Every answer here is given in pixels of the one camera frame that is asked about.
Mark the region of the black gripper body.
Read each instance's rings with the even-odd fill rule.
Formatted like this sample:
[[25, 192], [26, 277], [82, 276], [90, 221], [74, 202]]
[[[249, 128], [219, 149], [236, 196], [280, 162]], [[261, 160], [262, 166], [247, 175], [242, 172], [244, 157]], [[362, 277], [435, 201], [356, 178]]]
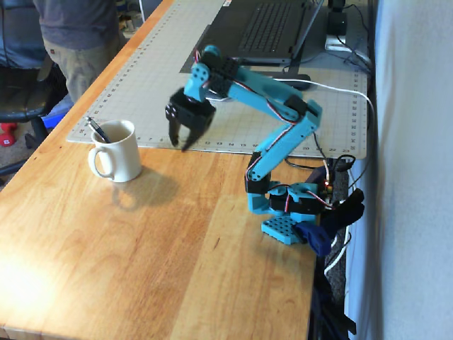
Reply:
[[215, 112], [216, 108], [208, 100], [199, 102], [187, 97], [183, 87], [169, 98], [165, 107], [167, 120], [177, 119], [180, 125], [204, 131], [210, 126]]

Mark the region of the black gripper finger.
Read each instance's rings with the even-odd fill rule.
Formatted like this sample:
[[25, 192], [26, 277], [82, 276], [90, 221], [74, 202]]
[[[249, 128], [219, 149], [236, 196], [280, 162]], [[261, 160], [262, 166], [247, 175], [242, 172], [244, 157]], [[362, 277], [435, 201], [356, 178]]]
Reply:
[[171, 144], [173, 146], [178, 146], [179, 143], [179, 132], [180, 132], [180, 123], [177, 119], [169, 119], [169, 131], [168, 136], [170, 138]]
[[188, 151], [193, 145], [204, 135], [204, 130], [196, 130], [196, 129], [189, 129], [188, 127], [185, 128], [187, 130], [186, 134], [184, 135], [183, 146], [181, 148], [182, 152]]

